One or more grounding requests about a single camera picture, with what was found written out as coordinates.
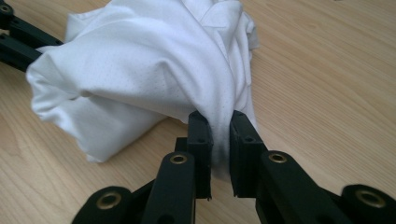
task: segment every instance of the white towel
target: white towel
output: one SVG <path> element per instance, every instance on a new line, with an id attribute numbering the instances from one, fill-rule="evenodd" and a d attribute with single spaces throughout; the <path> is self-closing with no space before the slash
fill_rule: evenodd
<path id="1" fill-rule="evenodd" d="M 113 0 L 70 15 L 65 44 L 40 49 L 27 71 L 32 108 L 98 162 L 158 121 L 187 122 L 198 110 L 212 129 L 214 174 L 227 176 L 233 111 L 255 124 L 249 63 L 257 46 L 239 1 Z"/>

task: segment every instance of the wooden surface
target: wooden surface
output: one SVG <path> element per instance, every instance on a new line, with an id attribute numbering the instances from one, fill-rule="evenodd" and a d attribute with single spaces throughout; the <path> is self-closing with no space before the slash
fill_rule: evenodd
<path id="1" fill-rule="evenodd" d="M 105 0 L 8 0 L 63 38 L 66 15 Z M 396 198 L 396 1 L 244 0 L 261 47 L 252 60 L 260 134 L 325 189 L 362 183 Z M 167 119 L 109 162 L 88 163 L 74 139 L 30 109 L 24 73 L 0 64 L 0 223 L 70 223 L 95 191 L 138 189 L 186 136 Z M 212 183 L 197 223 L 259 223 L 253 200 Z"/>

